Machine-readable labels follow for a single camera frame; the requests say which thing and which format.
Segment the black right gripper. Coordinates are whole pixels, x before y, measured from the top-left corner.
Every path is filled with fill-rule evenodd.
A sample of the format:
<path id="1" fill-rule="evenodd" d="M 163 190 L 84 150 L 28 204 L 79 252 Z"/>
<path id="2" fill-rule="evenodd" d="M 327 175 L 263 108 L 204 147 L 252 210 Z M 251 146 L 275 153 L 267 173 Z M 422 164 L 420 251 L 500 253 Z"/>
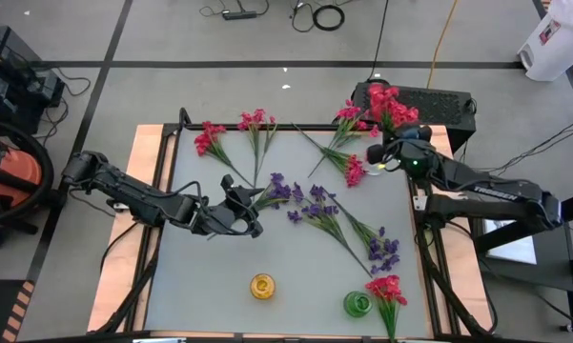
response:
<path id="1" fill-rule="evenodd" d="M 395 160 L 398 165 L 391 172 L 401 169 L 414 180 L 440 180 L 441 160 L 430 143 L 429 126 L 405 125 L 382 133 L 382 142 L 366 149 L 369 164 L 387 164 Z"/>

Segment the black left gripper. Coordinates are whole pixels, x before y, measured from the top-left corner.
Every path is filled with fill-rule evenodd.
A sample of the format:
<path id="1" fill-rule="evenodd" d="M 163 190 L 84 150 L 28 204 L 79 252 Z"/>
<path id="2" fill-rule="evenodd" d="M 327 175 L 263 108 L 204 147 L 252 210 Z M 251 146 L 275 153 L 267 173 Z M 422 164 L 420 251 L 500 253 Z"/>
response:
<path id="1" fill-rule="evenodd" d="M 265 192 L 264 188 L 248 189 L 235 186 L 234 179 L 225 174 L 220 182 L 225 200 L 215 206 L 202 204 L 192 225 L 192 233 L 198 235 L 249 235 L 257 238 L 263 233 L 258 221 L 258 210 L 253 197 Z"/>

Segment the purple artificial flower bunch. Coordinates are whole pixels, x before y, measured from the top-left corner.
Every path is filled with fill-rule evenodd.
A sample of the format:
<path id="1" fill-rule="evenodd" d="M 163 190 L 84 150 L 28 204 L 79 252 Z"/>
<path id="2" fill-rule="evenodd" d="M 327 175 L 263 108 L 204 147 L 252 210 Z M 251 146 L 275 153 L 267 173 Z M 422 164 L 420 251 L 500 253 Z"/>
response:
<path id="1" fill-rule="evenodd" d="M 272 173 L 272 179 L 265 192 L 253 197 L 253 205 L 259 212 L 266 208 L 279 209 L 281 204 L 288 203 L 291 198 L 291 189 L 288 185 L 282 183 L 283 175 L 281 173 Z"/>
<path id="2" fill-rule="evenodd" d="M 288 220 L 293 224 L 307 223 L 333 237 L 357 261 L 364 272 L 371 277 L 370 271 L 348 244 L 338 223 L 338 206 L 327 203 L 328 195 L 329 193 L 323 187 L 316 185 L 313 185 L 309 195 L 306 195 L 301 186 L 294 182 L 291 189 L 291 197 L 297 208 L 287 211 Z"/>
<path id="3" fill-rule="evenodd" d="M 344 214 L 355 235 L 363 244 L 367 258 L 371 262 L 370 275 L 374 277 L 381 272 L 392 271 L 394 266 L 400 262 L 399 241 L 387 238 L 384 227 L 375 230 L 356 219 L 337 201 L 337 196 L 334 193 L 324 191 L 323 194 L 336 204 L 338 210 Z"/>

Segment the pink artificial flower bunch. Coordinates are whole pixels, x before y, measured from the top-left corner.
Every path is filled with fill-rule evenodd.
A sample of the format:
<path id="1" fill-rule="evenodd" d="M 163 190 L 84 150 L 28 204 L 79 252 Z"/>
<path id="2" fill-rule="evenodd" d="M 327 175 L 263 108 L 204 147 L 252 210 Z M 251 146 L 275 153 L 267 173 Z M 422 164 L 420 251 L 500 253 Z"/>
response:
<path id="1" fill-rule="evenodd" d="M 345 107 L 338 110 L 336 113 L 334 123 L 337 125 L 337 129 L 333 134 L 332 140 L 327 146 L 335 148 L 338 151 L 342 151 L 343 148 L 346 148 L 349 144 L 358 141 L 365 134 L 370 136 L 370 131 L 373 127 L 369 127 L 369 124 L 365 121 L 364 117 L 365 112 L 360 107 L 355 106 L 352 100 L 346 100 Z M 308 174 L 309 177 L 315 173 L 324 160 L 325 159 L 323 157 L 320 158 Z"/>
<path id="2" fill-rule="evenodd" d="M 253 185 L 256 186 L 265 155 L 276 136 L 276 118 L 272 115 L 268 116 L 264 109 L 256 109 L 252 113 L 244 111 L 240 115 L 240 122 L 236 126 L 240 131 L 244 131 L 248 135 L 254 156 Z"/>

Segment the yellow glass vase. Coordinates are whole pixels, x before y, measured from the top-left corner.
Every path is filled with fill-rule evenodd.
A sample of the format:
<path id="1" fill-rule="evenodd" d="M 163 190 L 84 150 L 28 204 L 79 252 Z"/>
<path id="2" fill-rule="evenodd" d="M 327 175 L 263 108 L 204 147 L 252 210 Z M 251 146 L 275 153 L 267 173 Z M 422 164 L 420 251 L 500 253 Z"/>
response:
<path id="1" fill-rule="evenodd" d="M 267 273 L 256 274 L 251 280 L 250 292 L 256 299 L 270 299 L 276 292 L 276 282 L 273 277 Z"/>

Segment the green glass vase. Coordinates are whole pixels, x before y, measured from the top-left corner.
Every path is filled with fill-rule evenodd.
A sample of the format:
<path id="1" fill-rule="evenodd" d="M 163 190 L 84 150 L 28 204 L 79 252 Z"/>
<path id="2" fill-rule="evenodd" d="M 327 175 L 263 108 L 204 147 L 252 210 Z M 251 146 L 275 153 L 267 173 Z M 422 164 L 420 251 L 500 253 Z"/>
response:
<path id="1" fill-rule="evenodd" d="M 343 309 L 352 317 L 360 318 L 373 309 L 371 298 L 363 292 L 352 291 L 343 299 Z"/>

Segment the black computer case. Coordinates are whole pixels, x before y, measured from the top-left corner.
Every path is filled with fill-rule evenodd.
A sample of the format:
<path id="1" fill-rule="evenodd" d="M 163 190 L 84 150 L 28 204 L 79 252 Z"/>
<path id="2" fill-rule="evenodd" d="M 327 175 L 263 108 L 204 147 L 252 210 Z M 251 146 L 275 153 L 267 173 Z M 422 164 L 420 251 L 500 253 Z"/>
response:
<path id="1" fill-rule="evenodd" d="M 469 92 L 428 90 L 398 86 L 397 101 L 419 111 L 420 125 L 446 128 L 451 152 L 456 152 L 476 132 L 476 100 Z"/>

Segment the white paper booklet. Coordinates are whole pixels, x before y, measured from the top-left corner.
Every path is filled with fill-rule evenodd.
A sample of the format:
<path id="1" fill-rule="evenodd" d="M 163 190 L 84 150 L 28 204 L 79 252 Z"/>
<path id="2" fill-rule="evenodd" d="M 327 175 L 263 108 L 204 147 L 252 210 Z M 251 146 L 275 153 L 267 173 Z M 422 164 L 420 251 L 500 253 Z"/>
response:
<path id="1" fill-rule="evenodd" d="M 513 223 L 513 220 L 500 221 L 484 219 L 483 232 L 491 233 L 511 223 Z M 537 264 L 535 246 L 531 236 L 527 236 L 505 245 L 498 246 L 497 248 L 490 249 L 485 255 L 490 258 L 518 262 L 528 265 Z"/>

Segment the white plastic bin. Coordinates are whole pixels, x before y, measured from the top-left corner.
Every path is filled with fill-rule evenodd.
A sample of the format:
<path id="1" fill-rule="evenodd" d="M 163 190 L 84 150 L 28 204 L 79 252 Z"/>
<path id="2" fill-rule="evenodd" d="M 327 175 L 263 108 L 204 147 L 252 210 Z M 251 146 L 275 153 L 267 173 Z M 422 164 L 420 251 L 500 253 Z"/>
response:
<path id="1" fill-rule="evenodd" d="M 554 81 L 573 66 L 573 0 L 551 0 L 518 56 L 534 81 Z"/>

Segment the black equipment stack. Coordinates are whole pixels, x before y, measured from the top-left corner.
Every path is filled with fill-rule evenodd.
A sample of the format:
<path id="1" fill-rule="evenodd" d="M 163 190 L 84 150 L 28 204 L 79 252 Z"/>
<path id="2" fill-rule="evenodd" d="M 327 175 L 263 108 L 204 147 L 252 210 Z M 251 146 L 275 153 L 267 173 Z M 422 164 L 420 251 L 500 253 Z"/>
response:
<path id="1" fill-rule="evenodd" d="M 0 121 L 28 134 L 38 132 L 48 108 L 57 107 L 65 83 L 8 26 L 0 26 Z"/>

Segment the black metal table frame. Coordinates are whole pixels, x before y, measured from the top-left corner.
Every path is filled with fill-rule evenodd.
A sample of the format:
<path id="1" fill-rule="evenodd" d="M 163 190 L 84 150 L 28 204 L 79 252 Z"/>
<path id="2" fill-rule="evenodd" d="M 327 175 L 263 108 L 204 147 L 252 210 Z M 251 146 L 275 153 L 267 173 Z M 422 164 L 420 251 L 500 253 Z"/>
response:
<path id="1" fill-rule="evenodd" d="M 128 172 L 150 181 L 153 164 L 158 164 L 159 125 L 136 129 Z M 469 332 L 447 307 L 444 295 L 424 279 L 419 246 L 415 243 L 413 184 L 403 171 L 375 172 L 357 187 L 347 188 L 334 167 L 324 165 L 307 178 L 320 158 L 318 152 L 292 125 L 282 124 L 263 168 L 263 183 L 270 172 L 281 172 L 289 182 L 297 181 L 305 193 L 313 184 L 336 192 L 337 201 L 359 220 L 373 227 L 384 226 L 389 237 L 399 240 L 400 262 L 392 272 L 400 277 L 408 305 L 401 308 L 397 334 L 405 338 L 432 338 L 434 332 Z M 173 171 L 166 180 L 176 189 L 198 180 L 204 194 L 224 199 L 218 183 L 223 167 L 213 158 L 197 157 L 193 152 L 193 126 L 184 129 L 177 149 L 168 153 Z M 225 336 L 246 333 L 250 336 L 387 336 L 377 311 L 353 318 L 343 310 L 344 296 L 364 291 L 370 280 L 356 259 L 328 234 L 310 225 L 294 225 L 287 210 L 263 210 L 259 215 L 264 232 L 258 238 L 192 235 L 166 224 L 153 230 L 148 258 L 151 258 L 159 232 L 156 272 L 136 303 L 133 330 L 154 333 L 199 333 Z M 143 230 L 139 227 L 125 236 L 107 257 L 94 299 L 88 331 L 105 325 L 130 290 Z M 491 327 L 490 311 L 481 282 L 471 241 L 463 232 L 443 233 L 439 243 L 455 252 L 445 253 L 445 266 L 453 275 L 450 281 L 467 311 L 476 316 L 484 329 Z M 276 293 L 259 300 L 250 293 L 254 275 L 268 273 L 276 282 Z"/>

